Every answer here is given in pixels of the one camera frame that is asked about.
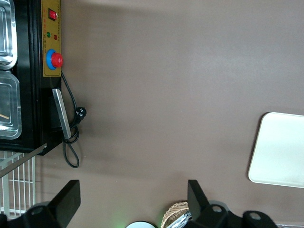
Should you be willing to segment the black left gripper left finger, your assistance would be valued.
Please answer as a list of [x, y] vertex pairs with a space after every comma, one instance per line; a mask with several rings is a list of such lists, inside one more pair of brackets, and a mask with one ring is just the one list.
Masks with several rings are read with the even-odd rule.
[[71, 180], [50, 201], [37, 204], [23, 216], [26, 228], [66, 228], [80, 207], [80, 181]]

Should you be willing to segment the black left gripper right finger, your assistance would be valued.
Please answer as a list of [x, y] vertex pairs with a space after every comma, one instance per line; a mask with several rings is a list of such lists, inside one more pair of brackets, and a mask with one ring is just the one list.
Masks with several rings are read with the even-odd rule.
[[233, 216], [220, 201], [209, 201], [197, 180], [188, 181], [189, 228], [233, 228]]

